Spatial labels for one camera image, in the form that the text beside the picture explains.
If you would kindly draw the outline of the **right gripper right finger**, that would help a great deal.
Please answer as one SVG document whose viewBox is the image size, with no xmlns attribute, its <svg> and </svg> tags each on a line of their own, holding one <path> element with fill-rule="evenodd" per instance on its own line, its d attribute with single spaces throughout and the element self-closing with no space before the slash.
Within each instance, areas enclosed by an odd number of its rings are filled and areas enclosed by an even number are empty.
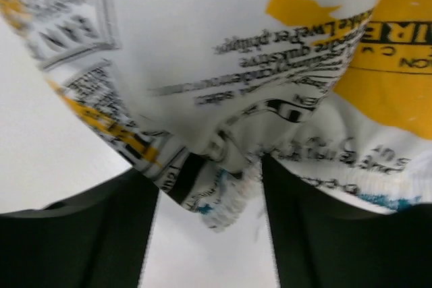
<svg viewBox="0 0 432 288">
<path fill-rule="evenodd" d="M 281 287 L 430 287 L 431 206 L 368 212 L 262 159 Z"/>
</svg>

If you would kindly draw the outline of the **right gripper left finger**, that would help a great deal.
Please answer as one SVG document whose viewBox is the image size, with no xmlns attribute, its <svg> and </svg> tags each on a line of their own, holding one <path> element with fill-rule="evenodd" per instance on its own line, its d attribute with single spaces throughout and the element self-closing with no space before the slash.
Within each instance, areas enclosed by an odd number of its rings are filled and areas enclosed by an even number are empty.
<svg viewBox="0 0 432 288">
<path fill-rule="evenodd" d="M 43 209 L 1 214 L 1 286 L 138 287 L 157 198 L 130 169 Z"/>
</svg>

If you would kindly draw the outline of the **patterned white teal yellow shorts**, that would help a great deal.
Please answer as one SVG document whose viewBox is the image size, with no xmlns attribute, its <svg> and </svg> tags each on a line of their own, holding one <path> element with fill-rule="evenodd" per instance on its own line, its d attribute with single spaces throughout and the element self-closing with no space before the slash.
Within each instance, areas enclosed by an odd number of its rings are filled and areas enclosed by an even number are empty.
<svg viewBox="0 0 432 288">
<path fill-rule="evenodd" d="M 221 231 L 261 159 L 373 212 L 431 201 L 431 0 L 1 0 L 104 142 Z"/>
</svg>

